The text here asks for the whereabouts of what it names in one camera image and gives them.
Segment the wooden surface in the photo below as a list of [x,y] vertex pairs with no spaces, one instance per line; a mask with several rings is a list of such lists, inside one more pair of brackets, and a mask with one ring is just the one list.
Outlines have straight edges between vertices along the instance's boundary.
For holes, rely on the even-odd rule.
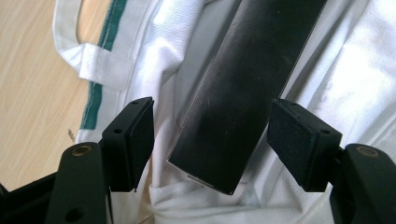
[[[109,0],[84,0],[78,39],[97,43]],[[88,82],[55,51],[54,0],[0,6],[0,182],[13,190],[55,172],[73,145]]]

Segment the black rectangular bar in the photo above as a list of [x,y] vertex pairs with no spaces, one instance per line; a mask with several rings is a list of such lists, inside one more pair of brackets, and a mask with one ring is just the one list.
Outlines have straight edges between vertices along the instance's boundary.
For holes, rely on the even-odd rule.
[[233,194],[325,2],[241,2],[169,162]]

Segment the white cloth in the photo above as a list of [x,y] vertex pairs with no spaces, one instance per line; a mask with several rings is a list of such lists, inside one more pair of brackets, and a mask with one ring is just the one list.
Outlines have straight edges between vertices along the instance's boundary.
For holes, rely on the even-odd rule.
[[[93,56],[87,56],[92,63],[79,66],[79,71],[86,66],[91,69],[86,74],[93,73],[84,77],[96,77],[90,80],[98,81],[95,71],[105,69],[99,63],[115,60],[115,65],[126,67],[128,72],[123,81],[127,80],[127,84],[123,88],[116,82],[103,81],[104,97],[97,128],[80,131],[78,141],[99,140],[102,130],[128,102],[153,96],[156,142],[152,177],[147,178],[147,167],[140,183],[143,187],[147,179],[150,184],[153,217],[145,223],[333,223],[329,205],[332,187],[324,193],[304,192],[264,142],[259,144],[247,167],[254,170],[253,176],[240,184],[233,197],[202,187],[166,162],[179,132],[174,107],[175,73],[205,2],[127,2],[113,50],[100,53],[110,55],[108,59],[93,61]],[[394,161],[395,11],[393,0],[329,1],[283,94],[291,97],[288,90],[297,88],[294,100],[340,131],[344,135],[342,147],[348,143],[371,145],[386,151]],[[62,20],[54,23],[55,31],[61,23]],[[67,38],[73,36],[55,35],[55,40]],[[75,48],[77,40],[65,43],[56,44],[61,54]],[[78,68],[78,62],[69,62]],[[308,71],[305,84],[293,86],[302,71]],[[140,188],[137,194],[113,196],[116,223],[136,223],[142,193]]]

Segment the green stripe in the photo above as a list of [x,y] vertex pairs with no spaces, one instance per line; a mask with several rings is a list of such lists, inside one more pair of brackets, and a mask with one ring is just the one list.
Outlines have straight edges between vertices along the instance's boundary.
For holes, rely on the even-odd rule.
[[[127,0],[113,0],[110,4],[98,46],[107,50],[112,50],[117,31],[119,30],[120,18],[126,6],[126,1]],[[102,85],[90,82],[88,102],[82,116],[80,129],[94,130],[96,128],[101,103]]]

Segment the light wood grain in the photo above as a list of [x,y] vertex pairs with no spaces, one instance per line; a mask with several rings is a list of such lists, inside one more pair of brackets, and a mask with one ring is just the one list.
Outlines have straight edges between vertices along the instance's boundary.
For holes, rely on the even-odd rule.
[[[96,43],[106,1],[83,1],[78,39]],[[74,143],[88,82],[55,51],[55,1],[3,0],[0,6],[0,182],[13,190],[55,172]]]

